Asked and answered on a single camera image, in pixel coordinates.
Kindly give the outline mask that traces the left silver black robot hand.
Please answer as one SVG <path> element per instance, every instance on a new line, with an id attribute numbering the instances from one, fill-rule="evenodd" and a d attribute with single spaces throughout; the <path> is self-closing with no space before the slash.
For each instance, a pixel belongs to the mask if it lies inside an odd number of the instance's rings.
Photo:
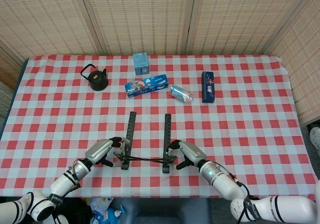
<path id="1" fill-rule="evenodd" d="M 106 160 L 108 152 L 112 148 L 121 148 L 131 141 L 125 137 L 112 137 L 110 139 L 100 139 L 85 152 L 85 158 L 81 160 L 90 170 L 92 166 L 103 164 L 104 166 L 113 167 L 114 164 Z"/>

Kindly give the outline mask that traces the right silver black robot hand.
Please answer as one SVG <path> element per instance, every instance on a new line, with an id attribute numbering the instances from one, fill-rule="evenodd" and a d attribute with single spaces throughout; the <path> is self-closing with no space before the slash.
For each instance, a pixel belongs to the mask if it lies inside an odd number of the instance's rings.
<path id="1" fill-rule="evenodd" d="M 184 161 L 176 165 L 175 168 L 177 170 L 188 166 L 194 166 L 200 169 L 202 165 L 208 161 L 206 154 L 191 142 L 174 140 L 166 148 L 166 154 L 169 155 L 169 152 L 173 150 L 180 150 L 184 156 Z"/>

